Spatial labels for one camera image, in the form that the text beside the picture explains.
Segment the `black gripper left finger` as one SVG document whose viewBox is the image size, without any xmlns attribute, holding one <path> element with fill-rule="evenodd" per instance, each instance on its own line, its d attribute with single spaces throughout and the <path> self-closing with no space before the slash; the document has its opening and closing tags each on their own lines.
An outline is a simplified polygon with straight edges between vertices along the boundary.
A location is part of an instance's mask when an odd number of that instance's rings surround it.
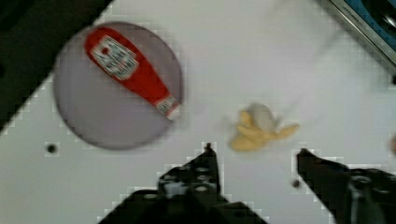
<svg viewBox="0 0 396 224">
<path fill-rule="evenodd" d="M 156 189 L 131 193 L 98 224 L 268 224 L 220 193 L 217 153 L 210 144 L 193 160 L 159 177 Z"/>
</svg>

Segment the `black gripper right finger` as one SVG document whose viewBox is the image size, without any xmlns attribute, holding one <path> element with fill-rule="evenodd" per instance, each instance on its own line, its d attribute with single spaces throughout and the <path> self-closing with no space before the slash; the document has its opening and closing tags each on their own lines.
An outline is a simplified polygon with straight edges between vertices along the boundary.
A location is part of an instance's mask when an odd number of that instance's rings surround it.
<svg viewBox="0 0 396 224">
<path fill-rule="evenodd" d="M 348 168 L 303 148 L 297 172 L 336 224 L 395 224 L 395 175 L 376 168 Z"/>
</svg>

